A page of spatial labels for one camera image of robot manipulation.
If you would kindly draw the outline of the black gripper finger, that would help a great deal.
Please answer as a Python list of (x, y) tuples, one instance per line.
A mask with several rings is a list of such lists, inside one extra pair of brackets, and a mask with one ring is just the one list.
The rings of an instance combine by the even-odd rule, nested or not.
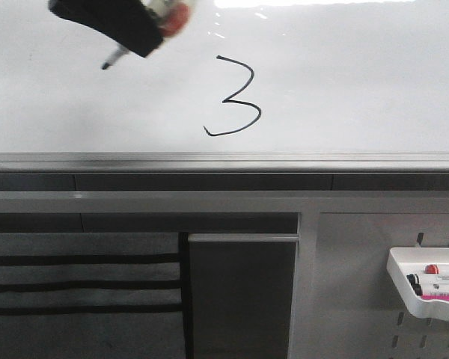
[(56, 16), (92, 28), (145, 58), (163, 42), (158, 25), (141, 1), (57, 0), (48, 2)]

